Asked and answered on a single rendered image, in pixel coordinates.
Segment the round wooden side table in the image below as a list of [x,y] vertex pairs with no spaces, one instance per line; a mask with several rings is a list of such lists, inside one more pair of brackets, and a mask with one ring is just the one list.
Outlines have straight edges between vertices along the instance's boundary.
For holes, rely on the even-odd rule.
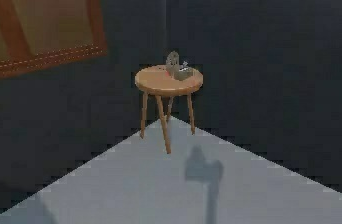
[[192,94],[197,92],[203,85],[203,74],[200,71],[192,68],[192,75],[183,81],[179,81],[167,73],[165,65],[155,65],[141,69],[135,75],[135,85],[140,91],[143,92],[140,122],[141,138],[144,138],[145,135],[147,102],[149,95],[154,96],[156,99],[163,138],[165,141],[165,150],[167,154],[171,153],[170,139],[167,131],[167,121],[171,117],[174,97],[187,97],[191,133],[195,134],[195,118]]

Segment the grey box with items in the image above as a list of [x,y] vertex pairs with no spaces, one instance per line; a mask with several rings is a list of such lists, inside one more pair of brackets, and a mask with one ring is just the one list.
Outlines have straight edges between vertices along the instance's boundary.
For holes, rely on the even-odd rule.
[[184,61],[181,65],[178,65],[174,71],[174,78],[179,81],[183,81],[193,75],[193,69],[188,66],[188,63]]

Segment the grey statuette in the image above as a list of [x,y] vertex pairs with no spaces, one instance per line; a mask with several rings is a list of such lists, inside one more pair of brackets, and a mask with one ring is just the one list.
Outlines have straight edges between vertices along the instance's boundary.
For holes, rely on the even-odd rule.
[[174,76],[180,68],[179,59],[179,54],[176,51],[170,52],[167,56],[166,70],[171,76]]

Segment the brown framed wall picture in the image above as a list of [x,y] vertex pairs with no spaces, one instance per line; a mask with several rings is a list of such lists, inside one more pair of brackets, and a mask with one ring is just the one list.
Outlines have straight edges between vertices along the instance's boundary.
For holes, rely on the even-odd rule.
[[0,0],[0,79],[106,50],[101,0]]

